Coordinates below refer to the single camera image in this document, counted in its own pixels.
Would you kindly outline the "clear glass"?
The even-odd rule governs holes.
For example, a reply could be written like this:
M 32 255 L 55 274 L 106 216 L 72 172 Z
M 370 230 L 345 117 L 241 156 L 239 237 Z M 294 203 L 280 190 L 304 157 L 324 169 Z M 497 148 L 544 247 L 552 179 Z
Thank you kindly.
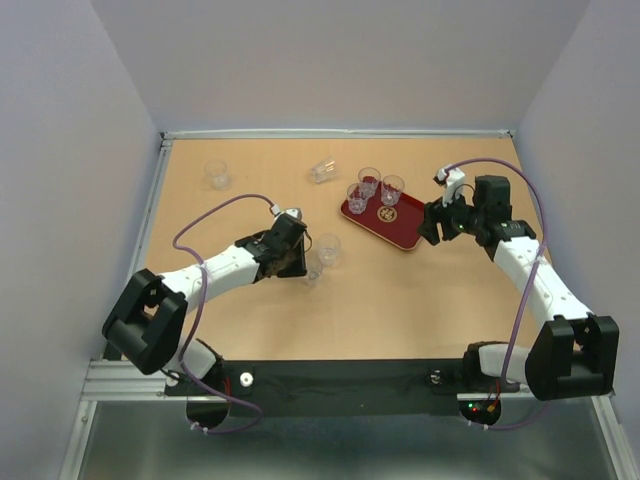
M 385 206 L 395 206 L 404 191 L 405 182 L 397 175 L 387 175 L 381 180 L 381 202 Z
M 309 170 L 310 179 L 314 184 L 333 181 L 339 177 L 339 174 L 340 166 L 333 156 L 327 156 Z
M 351 184 L 346 191 L 348 211 L 353 215 L 364 213 L 367 208 L 368 198 L 367 192 L 361 188 L 360 183 Z
M 231 184 L 228 165 L 220 159 L 210 160 L 206 164 L 205 176 L 213 190 L 226 190 Z
M 380 179 L 381 174 L 376 168 L 362 168 L 358 172 L 358 188 L 361 196 L 365 199 L 371 198 L 378 188 Z
M 341 253 L 341 241 L 338 236 L 325 233 L 317 239 L 317 255 L 324 266 L 334 265 Z
M 324 265 L 314 252 L 310 252 L 306 258 L 306 282 L 308 285 L 316 285 L 323 274 Z

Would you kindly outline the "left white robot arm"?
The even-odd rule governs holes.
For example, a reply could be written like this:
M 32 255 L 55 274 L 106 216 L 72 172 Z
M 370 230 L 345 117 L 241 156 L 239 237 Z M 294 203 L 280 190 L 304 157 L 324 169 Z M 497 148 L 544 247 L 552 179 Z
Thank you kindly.
M 236 241 L 223 252 L 160 275 L 136 272 L 126 284 L 102 335 L 142 374 L 185 375 L 199 393 L 215 392 L 220 356 L 182 333 L 185 318 L 206 302 L 263 279 L 302 277 L 306 224 L 299 209 L 276 215 L 270 229 Z

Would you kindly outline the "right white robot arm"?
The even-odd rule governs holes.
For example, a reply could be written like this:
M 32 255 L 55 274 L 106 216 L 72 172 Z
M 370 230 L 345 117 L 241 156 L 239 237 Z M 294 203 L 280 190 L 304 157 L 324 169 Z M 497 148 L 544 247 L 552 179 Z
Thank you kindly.
M 546 260 L 531 226 L 513 219 L 509 180 L 476 177 L 470 201 L 462 193 L 465 175 L 460 169 L 443 168 L 435 181 L 444 194 L 425 205 L 419 234 L 432 245 L 461 234 L 473 236 L 521 292 L 519 309 L 530 310 L 540 328 L 531 348 L 470 345 L 460 366 L 463 384 L 482 390 L 500 378 L 528 386 L 542 401 L 610 394 L 618 325 L 572 294 Z

